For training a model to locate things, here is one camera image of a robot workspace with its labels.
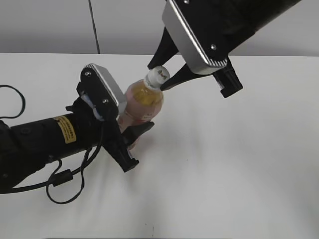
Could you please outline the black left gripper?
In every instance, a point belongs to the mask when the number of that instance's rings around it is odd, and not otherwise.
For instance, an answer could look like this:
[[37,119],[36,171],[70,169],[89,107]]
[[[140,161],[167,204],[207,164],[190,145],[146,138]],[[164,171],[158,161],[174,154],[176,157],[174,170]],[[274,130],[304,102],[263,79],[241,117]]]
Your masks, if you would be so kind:
[[[126,101],[120,102],[118,115],[123,114],[125,108]],[[132,145],[142,134],[149,131],[155,125],[154,122],[129,126],[121,133],[117,120],[98,120],[91,107],[80,96],[66,109],[71,112],[67,116],[71,118],[76,134],[76,141],[71,143],[65,152],[66,157],[100,145],[124,172],[133,169],[139,163],[130,156],[127,145]]]

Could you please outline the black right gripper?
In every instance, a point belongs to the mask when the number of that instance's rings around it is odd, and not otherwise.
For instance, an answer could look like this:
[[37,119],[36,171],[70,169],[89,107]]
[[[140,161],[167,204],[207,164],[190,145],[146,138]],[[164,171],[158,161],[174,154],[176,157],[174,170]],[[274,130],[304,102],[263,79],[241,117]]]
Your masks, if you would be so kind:
[[[151,70],[156,66],[164,65],[178,52],[179,50],[177,46],[165,27],[159,46],[148,64],[148,69]],[[214,72],[213,76],[220,86],[220,92],[224,98],[227,98],[243,89],[243,85],[241,84],[229,57],[227,57],[227,65],[221,70]],[[193,73],[188,65],[185,64],[175,75],[162,84],[160,90],[167,91],[177,85],[197,78],[199,78],[199,75]]]

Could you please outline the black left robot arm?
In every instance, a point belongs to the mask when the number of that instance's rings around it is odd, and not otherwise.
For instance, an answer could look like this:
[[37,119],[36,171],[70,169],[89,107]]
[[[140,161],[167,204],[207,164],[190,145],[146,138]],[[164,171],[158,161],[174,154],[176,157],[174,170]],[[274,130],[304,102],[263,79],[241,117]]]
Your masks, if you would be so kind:
[[[113,96],[114,89],[104,86],[94,77],[82,79],[76,88],[78,98],[68,106],[67,114],[16,126],[0,123],[0,192],[2,194],[48,189],[71,181],[105,149],[120,165],[129,171],[138,161],[129,153],[129,146],[153,122],[130,126],[120,131],[117,117],[120,107]],[[52,162],[84,152],[84,158],[75,170],[57,168],[42,183],[20,187],[28,176]]]

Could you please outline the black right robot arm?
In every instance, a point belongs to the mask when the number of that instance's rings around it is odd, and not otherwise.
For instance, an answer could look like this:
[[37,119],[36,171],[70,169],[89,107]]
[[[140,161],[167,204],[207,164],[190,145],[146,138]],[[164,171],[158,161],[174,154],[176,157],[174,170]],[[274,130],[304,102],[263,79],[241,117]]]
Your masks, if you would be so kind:
[[185,65],[160,89],[213,76],[227,98],[243,89],[229,53],[292,8],[296,0],[168,0],[164,30],[149,69],[180,53]]

